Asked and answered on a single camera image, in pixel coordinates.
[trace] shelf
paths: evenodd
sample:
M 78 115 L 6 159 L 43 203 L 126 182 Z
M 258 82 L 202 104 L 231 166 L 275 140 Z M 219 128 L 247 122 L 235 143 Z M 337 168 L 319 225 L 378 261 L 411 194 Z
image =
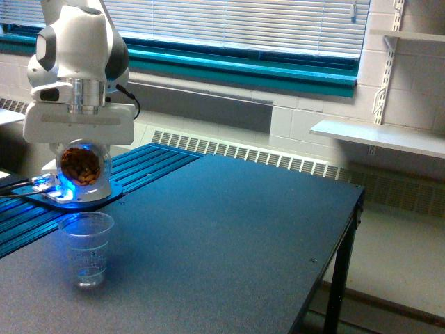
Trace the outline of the shelf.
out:
M 445 159 L 445 136 L 404 127 L 327 118 L 313 126 L 310 133 Z
M 413 33 L 410 31 L 389 31 L 371 29 L 372 35 L 383 35 L 390 38 L 401 38 L 403 40 L 419 40 L 425 42 L 445 42 L 445 35 L 433 35 L 430 33 Z
M 21 113 L 0 108 L 0 125 L 19 122 L 24 119 L 25 116 Z

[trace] black metal table leg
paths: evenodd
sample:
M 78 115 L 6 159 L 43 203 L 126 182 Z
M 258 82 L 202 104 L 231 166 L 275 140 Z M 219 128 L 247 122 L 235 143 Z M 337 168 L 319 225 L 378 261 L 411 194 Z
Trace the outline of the black metal table leg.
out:
M 362 210 L 361 205 L 355 209 L 351 219 L 350 226 L 346 232 L 343 241 L 337 251 L 335 259 L 334 275 L 330 288 L 329 301 L 327 302 L 327 311 L 323 334 L 336 334 L 340 319 L 341 302 L 346 288 L 350 258 L 353 252 L 355 231 L 359 223 L 359 215 Z

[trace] teal window frame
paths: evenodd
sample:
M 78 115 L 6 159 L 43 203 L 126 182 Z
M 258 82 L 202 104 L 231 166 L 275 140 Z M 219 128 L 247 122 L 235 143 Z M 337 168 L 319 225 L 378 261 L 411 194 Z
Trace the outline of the teal window frame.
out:
M 38 30 L 3 26 L 0 51 L 32 55 Z M 359 60 L 288 54 L 259 53 L 191 47 L 172 43 L 124 38 L 130 68 L 194 79 L 208 79 L 258 90 L 283 90 L 353 97 Z

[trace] plastic cup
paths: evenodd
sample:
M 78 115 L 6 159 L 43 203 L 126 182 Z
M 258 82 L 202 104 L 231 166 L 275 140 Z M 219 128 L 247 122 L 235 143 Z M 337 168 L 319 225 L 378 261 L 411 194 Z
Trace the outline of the plastic cup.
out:
M 114 220 L 101 212 L 73 214 L 59 223 L 67 248 L 72 282 L 92 289 L 105 279 L 110 231 Z

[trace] nut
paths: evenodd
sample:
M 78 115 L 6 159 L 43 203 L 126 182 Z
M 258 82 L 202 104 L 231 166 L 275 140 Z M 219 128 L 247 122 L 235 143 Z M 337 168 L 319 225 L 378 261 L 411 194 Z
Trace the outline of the nut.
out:
M 82 148 L 64 151 L 60 167 L 64 176 L 77 186 L 93 185 L 100 176 L 99 158 Z

